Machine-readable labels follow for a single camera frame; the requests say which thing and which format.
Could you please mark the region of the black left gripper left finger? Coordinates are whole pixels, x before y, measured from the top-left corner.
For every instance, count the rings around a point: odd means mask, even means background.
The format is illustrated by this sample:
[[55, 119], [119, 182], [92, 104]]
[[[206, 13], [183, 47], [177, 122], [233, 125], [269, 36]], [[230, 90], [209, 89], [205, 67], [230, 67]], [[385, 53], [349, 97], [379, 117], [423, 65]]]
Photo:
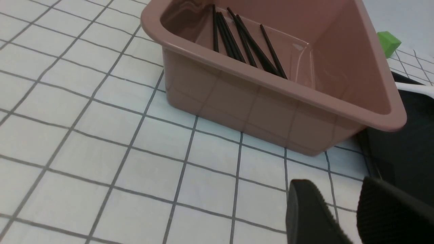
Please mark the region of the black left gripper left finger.
[[351, 244], [318, 187], [307, 179], [289, 185], [286, 229], [288, 244]]

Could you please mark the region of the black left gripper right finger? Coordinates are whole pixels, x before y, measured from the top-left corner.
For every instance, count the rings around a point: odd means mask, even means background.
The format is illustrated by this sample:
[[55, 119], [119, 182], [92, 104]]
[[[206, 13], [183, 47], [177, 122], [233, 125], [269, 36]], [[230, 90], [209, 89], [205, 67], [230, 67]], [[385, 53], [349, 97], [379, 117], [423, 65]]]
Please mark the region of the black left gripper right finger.
[[434, 211], [383, 180], [365, 177], [357, 229], [363, 244], [432, 244]]

